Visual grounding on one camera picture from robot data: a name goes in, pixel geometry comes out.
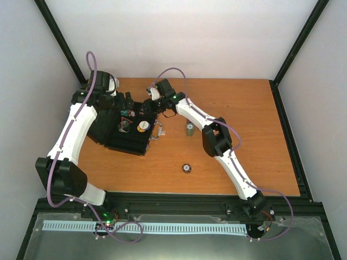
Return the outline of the brown chips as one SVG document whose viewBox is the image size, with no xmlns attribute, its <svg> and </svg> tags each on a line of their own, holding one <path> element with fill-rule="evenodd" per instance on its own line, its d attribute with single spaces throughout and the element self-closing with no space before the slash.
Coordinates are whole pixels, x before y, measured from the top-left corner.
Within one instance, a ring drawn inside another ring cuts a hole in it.
<svg viewBox="0 0 347 260">
<path fill-rule="evenodd" d="M 130 117 L 135 117 L 135 116 L 136 116 L 136 114 L 135 114 L 135 112 L 134 112 L 133 110 L 130 110 L 130 111 L 128 112 L 128 115 L 129 115 Z"/>
</svg>

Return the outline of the clear acrylic disc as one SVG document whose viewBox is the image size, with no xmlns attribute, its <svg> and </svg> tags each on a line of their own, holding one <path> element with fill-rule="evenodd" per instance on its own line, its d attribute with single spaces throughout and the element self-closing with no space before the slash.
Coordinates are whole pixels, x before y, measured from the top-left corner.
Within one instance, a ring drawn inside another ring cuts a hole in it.
<svg viewBox="0 0 347 260">
<path fill-rule="evenodd" d="M 124 128 L 121 127 L 120 123 L 118 125 L 118 131 L 120 133 L 128 133 L 130 131 L 130 129 L 131 129 L 131 124 L 128 127 L 124 127 Z"/>
</svg>

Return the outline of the black poker set case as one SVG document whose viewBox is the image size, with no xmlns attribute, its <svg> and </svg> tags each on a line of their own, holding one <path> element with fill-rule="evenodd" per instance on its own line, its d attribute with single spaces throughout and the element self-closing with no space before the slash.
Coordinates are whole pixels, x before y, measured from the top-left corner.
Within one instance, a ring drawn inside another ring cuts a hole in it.
<svg viewBox="0 0 347 260">
<path fill-rule="evenodd" d="M 113 107 L 101 110 L 87 133 L 97 144 L 134 155 L 145 155 L 158 114 L 145 110 L 129 92 L 118 93 Z"/>
</svg>

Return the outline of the white dealer button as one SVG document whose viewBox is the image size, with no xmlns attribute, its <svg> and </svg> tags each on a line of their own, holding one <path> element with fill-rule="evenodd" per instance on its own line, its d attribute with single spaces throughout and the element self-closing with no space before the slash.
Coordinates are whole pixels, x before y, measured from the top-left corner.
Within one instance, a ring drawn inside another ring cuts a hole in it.
<svg viewBox="0 0 347 260">
<path fill-rule="evenodd" d="M 141 126 L 141 128 L 143 128 L 143 129 L 146 129 L 146 131 L 150 128 L 150 123 L 148 122 L 148 121 L 141 121 L 140 123 L 139 123 L 139 125 Z"/>
</svg>

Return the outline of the brown poker chip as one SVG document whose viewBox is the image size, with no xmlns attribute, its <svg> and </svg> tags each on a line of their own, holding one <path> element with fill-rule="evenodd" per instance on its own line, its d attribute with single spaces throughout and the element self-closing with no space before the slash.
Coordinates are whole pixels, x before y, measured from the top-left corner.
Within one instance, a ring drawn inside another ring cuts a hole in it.
<svg viewBox="0 0 347 260">
<path fill-rule="evenodd" d="M 191 166 L 189 164 L 184 164 L 182 166 L 182 170 L 183 170 L 184 173 L 190 173 L 192 168 L 191 168 Z"/>
</svg>

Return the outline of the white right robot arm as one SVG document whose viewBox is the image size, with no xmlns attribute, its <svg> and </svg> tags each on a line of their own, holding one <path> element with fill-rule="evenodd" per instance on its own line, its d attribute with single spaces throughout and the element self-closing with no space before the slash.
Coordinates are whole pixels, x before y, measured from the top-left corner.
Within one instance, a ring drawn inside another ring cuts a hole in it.
<svg viewBox="0 0 347 260">
<path fill-rule="evenodd" d="M 265 197 L 239 163 L 225 119 L 215 118 L 198 108 L 186 94 L 177 93 L 167 79 L 153 83 L 146 91 L 150 98 L 144 102 L 144 111 L 162 113 L 170 109 L 197 127 L 202 134 L 204 151 L 220 163 L 243 200 L 244 215 L 247 218 L 258 215 L 265 207 Z"/>
</svg>

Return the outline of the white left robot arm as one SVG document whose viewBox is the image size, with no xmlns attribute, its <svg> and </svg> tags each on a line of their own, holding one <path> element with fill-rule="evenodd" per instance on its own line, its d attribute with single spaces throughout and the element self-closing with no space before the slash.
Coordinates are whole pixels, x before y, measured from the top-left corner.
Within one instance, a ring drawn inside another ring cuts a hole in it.
<svg viewBox="0 0 347 260">
<path fill-rule="evenodd" d="M 106 191 L 92 185 L 78 167 L 79 155 L 86 137 L 106 145 L 116 127 L 116 115 L 126 108 L 119 81 L 112 74 L 94 70 L 91 82 L 84 84 L 72 97 L 68 119 L 53 148 L 45 158 L 38 158 L 35 168 L 46 189 L 52 207 L 52 194 L 65 196 L 66 201 L 94 205 L 101 218 L 112 214 L 113 205 L 106 200 Z"/>
</svg>

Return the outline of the black left frame post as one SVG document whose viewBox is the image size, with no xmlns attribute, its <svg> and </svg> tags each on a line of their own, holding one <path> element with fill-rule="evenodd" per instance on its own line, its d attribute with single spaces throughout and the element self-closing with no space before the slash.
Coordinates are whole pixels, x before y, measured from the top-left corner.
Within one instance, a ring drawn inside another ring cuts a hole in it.
<svg viewBox="0 0 347 260">
<path fill-rule="evenodd" d="M 48 4 L 44 0 L 34 0 L 38 10 L 40 11 L 43 19 L 45 20 L 48 28 L 53 34 L 57 44 L 62 50 L 67 62 L 69 63 L 74 75 L 76 76 L 78 82 L 82 85 L 86 83 L 86 79 L 78 65 L 62 31 L 60 30 L 59 25 L 57 24 Z"/>
</svg>

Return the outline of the black frame post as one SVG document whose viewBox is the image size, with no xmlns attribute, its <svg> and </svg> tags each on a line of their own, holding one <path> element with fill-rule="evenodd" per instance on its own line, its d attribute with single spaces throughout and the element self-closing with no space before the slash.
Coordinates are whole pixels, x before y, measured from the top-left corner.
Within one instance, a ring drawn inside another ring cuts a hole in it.
<svg viewBox="0 0 347 260">
<path fill-rule="evenodd" d="M 48 4 L 44 0 L 34 0 L 38 10 L 40 11 L 43 19 L 45 20 L 48 28 L 53 34 L 57 44 L 62 50 L 67 62 L 69 63 L 74 75 L 76 76 L 78 82 L 82 85 L 86 83 L 86 79 L 78 65 L 62 31 L 60 30 L 59 25 L 57 24 Z"/>
<path fill-rule="evenodd" d="M 290 66 L 292 65 L 293 61 L 295 60 L 296 56 L 298 55 L 299 51 L 301 50 L 302 46 L 304 45 L 314 26 L 318 22 L 321 14 L 325 10 L 328 3 L 329 0 L 318 0 L 316 2 L 314 8 L 308 16 L 304 26 L 302 27 L 299 35 L 294 41 L 294 44 L 292 45 L 290 51 L 288 52 L 286 58 L 284 59 L 284 62 L 282 63 L 279 71 L 277 72 L 273 80 L 275 87 L 279 86 L 280 82 L 286 75 L 287 71 L 289 70 Z"/>
</svg>

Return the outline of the black aluminium frame rail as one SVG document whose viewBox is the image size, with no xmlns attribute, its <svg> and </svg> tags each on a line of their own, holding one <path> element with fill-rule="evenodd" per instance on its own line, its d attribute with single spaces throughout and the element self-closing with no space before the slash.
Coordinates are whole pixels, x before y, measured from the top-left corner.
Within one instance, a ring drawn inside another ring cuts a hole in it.
<svg viewBox="0 0 347 260">
<path fill-rule="evenodd" d="M 256 221 L 264 213 L 275 216 L 325 216 L 322 203 L 302 197 L 266 197 L 264 206 L 253 206 L 237 196 L 189 196 L 177 194 L 144 194 L 111 192 L 102 206 L 95 207 L 102 217 L 117 215 L 120 219 L 150 215 L 203 215 L 227 220 Z"/>
</svg>

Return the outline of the black right frame post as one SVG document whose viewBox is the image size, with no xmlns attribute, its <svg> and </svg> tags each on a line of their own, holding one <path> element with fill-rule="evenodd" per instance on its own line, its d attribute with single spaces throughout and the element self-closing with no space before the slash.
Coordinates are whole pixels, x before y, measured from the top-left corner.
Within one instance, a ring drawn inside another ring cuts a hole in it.
<svg viewBox="0 0 347 260">
<path fill-rule="evenodd" d="M 286 75 L 287 71 L 289 70 L 290 66 L 292 65 L 293 61 L 295 60 L 296 56 L 298 55 L 299 51 L 301 50 L 302 46 L 304 45 L 314 26 L 318 22 L 321 14 L 325 10 L 328 3 L 329 0 L 318 0 L 316 2 L 314 8 L 308 16 L 304 26 L 302 27 L 299 35 L 294 41 L 294 44 L 292 45 L 290 51 L 288 52 L 286 58 L 284 59 L 284 62 L 282 63 L 279 71 L 277 72 L 273 80 L 275 87 L 279 86 L 280 82 Z"/>
</svg>

